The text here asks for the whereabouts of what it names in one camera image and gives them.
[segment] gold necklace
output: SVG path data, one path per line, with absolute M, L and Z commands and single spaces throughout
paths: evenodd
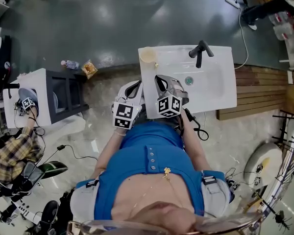
M 165 171 L 165 175 L 164 175 L 163 177 L 161 177 L 161 179 L 158 180 L 155 184 L 152 184 L 152 186 L 156 186 L 156 185 L 157 185 L 157 184 L 158 184 L 163 178 L 166 178 L 166 180 L 168 181 L 168 183 L 170 184 L 170 186 L 171 186 L 171 188 L 172 188 L 172 190 L 173 190 L 173 193 L 174 193 L 174 195 L 175 195 L 175 198 L 178 200 L 178 202 L 180 203 L 181 207 L 183 207 L 182 201 L 181 201 L 181 199 L 177 196 L 177 194 L 176 194 L 176 192 L 175 192 L 175 190 L 174 190 L 174 187 L 173 187 L 173 185 L 172 185 L 172 183 L 171 183 L 171 181 L 170 181 L 170 178 L 168 177 L 169 173 L 171 172 L 170 168 L 166 167 L 166 168 L 164 168 L 164 171 Z M 138 199 L 138 201 L 135 203 L 134 207 L 132 208 L 131 212 L 129 213 L 128 218 L 131 217 L 132 212 L 134 211 L 135 207 L 141 202 L 142 198 L 144 198 L 144 197 L 147 195 L 147 193 L 152 189 L 152 186 L 150 186 L 150 187 L 147 189 L 147 191 L 146 191 L 146 192 L 145 192 L 145 193 L 144 193 L 144 194 Z

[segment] faucet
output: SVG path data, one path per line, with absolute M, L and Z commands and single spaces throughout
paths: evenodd
M 196 62 L 197 68 L 201 68 L 201 60 L 202 60 L 203 51 L 207 51 L 207 54 L 210 57 L 214 56 L 213 52 L 210 50 L 209 46 L 204 40 L 200 40 L 199 44 L 188 53 L 188 55 L 191 58 L 195 58 L 197 56 L 197 62 Z

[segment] sink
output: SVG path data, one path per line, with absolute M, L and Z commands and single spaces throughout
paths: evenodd
M 188 53 L 196 46 L 152 47 L 156 63 L 140 60 L 144 97 L 148 118 L 160 118 L 155 103 L 158 98 L 155 75 L 167 75 L 178 79 L 188 92 L 190 101 L 183 107 L 191 113 L 232 108 L 237 106 L 236 80 L 231 47 L 209 46 L 214 57 L 202 53 L 202 66 L 197 68 L 196 58 Z

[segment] power strip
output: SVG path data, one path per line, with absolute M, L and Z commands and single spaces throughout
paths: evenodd
M 235 8 L 237 8 L 237 9 L 240 8 L 240 4 L 235 0 L 225 0 L 225 1 L 228 2 L 230 5 L 234 6 Z

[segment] yellow plaid shirt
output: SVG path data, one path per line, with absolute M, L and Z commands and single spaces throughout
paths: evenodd
M 37 135 L 32 129 L 24 127 L 17 139 L 10 138 L 0 149 L 0 182 L 3 185 L 11 183 L 20 175 L 26 161 L 35 163 L 41 156 Z

